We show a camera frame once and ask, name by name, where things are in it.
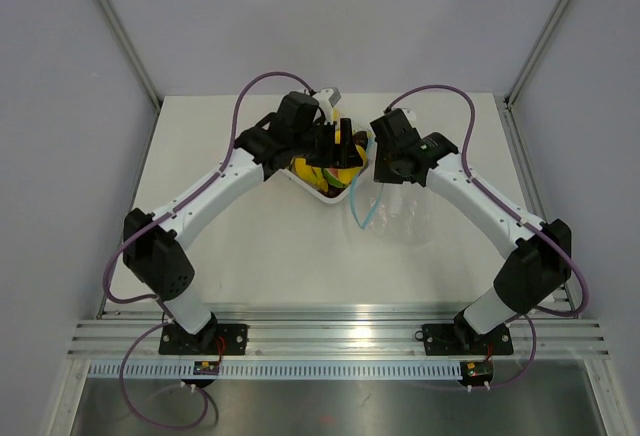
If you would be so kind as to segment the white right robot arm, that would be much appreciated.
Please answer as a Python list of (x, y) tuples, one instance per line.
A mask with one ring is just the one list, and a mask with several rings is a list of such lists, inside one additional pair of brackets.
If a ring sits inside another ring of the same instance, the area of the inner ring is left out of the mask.
[(492, 286), (454, 318), (456, 345), (478, 351), (490, 333), (525, 315), (570, 277), (571, 230), (492, 192), (472, 174), (457, 146), (433, 132), (420, 136), (405, 112), (392, 110), (371, 124), (376, 142), (374, 179), (383, 184), (418, 184), (457, 208), (494, 245), (504, 262)]

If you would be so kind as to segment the clear zip bag teal zipper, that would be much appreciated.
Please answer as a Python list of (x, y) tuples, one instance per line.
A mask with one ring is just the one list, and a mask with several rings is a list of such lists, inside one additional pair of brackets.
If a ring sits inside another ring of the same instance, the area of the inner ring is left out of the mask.
[(430, 197), (419, 186), (381, 184), (373, 180), (376, 143), (371, 164), (348, 190), (348, 204), (356, 226), (387, 242), (420, 247), (432, 236)]

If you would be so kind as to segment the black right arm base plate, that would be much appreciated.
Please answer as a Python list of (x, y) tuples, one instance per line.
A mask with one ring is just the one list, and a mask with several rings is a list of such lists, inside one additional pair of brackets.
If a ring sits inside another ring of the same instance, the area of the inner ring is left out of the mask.
[(462, 342), (453, 323), (423, 324), (414, 332), (427, 356), (510, 356), (514, 354), (509, 329), (500, 325), (485, 335)]

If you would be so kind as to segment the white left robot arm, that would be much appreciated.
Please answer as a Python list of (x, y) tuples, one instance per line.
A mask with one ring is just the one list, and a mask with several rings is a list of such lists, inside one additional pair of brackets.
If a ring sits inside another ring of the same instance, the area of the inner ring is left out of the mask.
[(195, 269), (186, 251), (217, 216), (296, 158), (319, 167), (363, 165), (350, 119), (333, 117), (340, 99), (334, 87), (288, 93), (275, 111), (234, 137), (219, 166), (176, 200), (125, 217), (123, 263), (168, 316), (163, 334), (171, 353), (220, 354), (230, 336), (245, 329), (221, 324), (193, 283)]

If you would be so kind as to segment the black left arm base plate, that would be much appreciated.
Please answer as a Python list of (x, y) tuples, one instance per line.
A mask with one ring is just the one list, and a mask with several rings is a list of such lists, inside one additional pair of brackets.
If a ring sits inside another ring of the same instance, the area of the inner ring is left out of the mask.
[(177, 323), (162, 329), (158, 353), (168, 356), (242, 356), (246, 353), (249, 327), (217, 323), (198, 334), (190, 334)]

